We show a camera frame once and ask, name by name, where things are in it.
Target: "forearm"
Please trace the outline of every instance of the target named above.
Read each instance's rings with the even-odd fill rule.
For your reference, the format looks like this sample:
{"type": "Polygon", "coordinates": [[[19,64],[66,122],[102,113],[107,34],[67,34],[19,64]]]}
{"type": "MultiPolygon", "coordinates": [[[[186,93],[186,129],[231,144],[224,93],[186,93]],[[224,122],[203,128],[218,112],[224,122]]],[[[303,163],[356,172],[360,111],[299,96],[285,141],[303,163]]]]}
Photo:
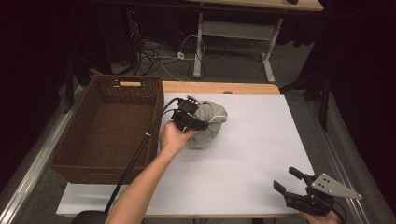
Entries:
{"type": "Polygon", "coordinates": [[[109,223],[141,223],[164,171],[176,155],[160,153],[117,199],[108,214],[109,223]]]}

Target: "metal bracket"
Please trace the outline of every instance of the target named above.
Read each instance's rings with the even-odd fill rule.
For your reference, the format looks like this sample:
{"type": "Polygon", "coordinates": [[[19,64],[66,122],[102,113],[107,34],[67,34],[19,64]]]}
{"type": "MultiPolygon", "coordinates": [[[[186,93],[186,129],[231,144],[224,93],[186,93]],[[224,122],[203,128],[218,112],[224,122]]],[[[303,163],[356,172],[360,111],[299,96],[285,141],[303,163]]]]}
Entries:
{"type": "Polygon", "coordinates": [[[354,191],[349,189],[340,182],[331,178],[326,174],[320,175],[312,184],[313,189],[317,189],[325,194],[344,198],[362,199],[363,197],[354,191]]]}

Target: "wooden table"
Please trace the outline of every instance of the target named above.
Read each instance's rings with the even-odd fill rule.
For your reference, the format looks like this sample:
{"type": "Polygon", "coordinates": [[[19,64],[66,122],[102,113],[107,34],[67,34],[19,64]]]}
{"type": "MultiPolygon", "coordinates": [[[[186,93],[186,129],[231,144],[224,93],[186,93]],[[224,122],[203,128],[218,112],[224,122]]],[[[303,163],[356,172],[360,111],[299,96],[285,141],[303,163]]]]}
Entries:
{"type": "Polygon", "coordinates": [[[212,93],[223,94],[230,92],[233,94],[250,95],[279,95],[279,88],[273,84],[256,83],[221,83],[221,82],[180,82],[164,81],[163,92],[165,93],[212,93]]]}
{"type": "MultiPolygon", "coordinates": [[[[209,147],[187,146],[177,155],[156,188],[146,217],[299,216],[272,184],[277,180],[304,194],[304,181],[290,175],[289,167],[308,174],[313,169],[286,99],[275,85],[165,81],[163,89],[165,103],[193,93],[223,105],[228,119],[209,147]]],[[[170,116],[165,114],[163,123],[170,116]]],[[[57,214],[73,217],[84,210],[101,211],[114,187],[69,183],[57,214]]]]}

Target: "electrical cord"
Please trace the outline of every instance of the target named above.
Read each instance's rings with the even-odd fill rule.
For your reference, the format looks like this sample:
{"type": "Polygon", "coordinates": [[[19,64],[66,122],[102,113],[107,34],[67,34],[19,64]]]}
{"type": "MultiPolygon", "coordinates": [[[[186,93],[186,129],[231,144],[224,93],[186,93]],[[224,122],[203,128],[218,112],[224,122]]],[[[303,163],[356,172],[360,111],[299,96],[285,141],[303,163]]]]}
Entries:
{"type": "Polygon", "coordinates": [[[317,198],[317,200],[318,200],[319,203],[322,203],[322,204],[325,205],[326,207],[330,208],[330,209],[341,219],[341,223],[342,223],[342,224],[346,224],[346,223],[347,223],[347,212],[346,212],[346,210],[345,210],[345,208],[344,208],[343,205],[341,205],[339,202],[335,201],[335,202],[338,203],[338,204],[341,206],[341,208],[344,210],[345,216],[346,216],[345,218],[344,218],[337,210],[335,210],[331,205],[329,205],[329,204],[326,203],[325,201],[321,200],[320,198],[317,198]]]}
{"type": "Polygon", "coordinates": [[[124,173],[122,174],[122,177],[119,180],[119,183],[117,184],[117,186],[115,187],[113,193],[111,194],[110,199],[108,200],[106,209],[105,209],[105,214],[107,215],[108,212],[110,211],[111,206],[114,203],[114,200],[116,199],[117,194],[120,191],[120,188],[123,184],[123,182],[126,179],[126,176],[129,174],[129,172],[131,171],[131,169],[134,167],[134,165],[136,164],[137,160],[139,159],[140,153],[142,152],[143,148],[145,147],[147,141],[149,140],[151,133],[155,127],[155,125],[157,124],[157,122],[163,117],[164,111],[169,107],[170,104],[172,104],[174,101],[179,101],[181,100],[180,98],[174,98],[172,99],[168,104],[166,104],[166,106],[163,108],[163,110],[161,111],[160,115],[158,115],[158,117],[154,120],[154,122],[151,124],[150,128],[148,129],[148,131],[146,132],[146,135],[144,136],[138,150],[136,151],[136,153],[134,154],[134,157],[132,159],[132,161],[129,163],[129,165],[127,166],[127,168],[125,169],[124,173]]]}

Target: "basket handle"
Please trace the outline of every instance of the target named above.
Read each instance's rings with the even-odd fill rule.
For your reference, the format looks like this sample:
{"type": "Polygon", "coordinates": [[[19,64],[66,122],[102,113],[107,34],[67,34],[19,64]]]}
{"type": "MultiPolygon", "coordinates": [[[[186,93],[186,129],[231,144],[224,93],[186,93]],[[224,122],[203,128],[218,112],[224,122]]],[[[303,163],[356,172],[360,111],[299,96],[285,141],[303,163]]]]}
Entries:
{"type": "Polygon", "coordinates": [[[121,81],[120,82],[121,86],[127,86],[127,87],[140,87],[142,86],[141,82],[137,81],[121,81]]]}

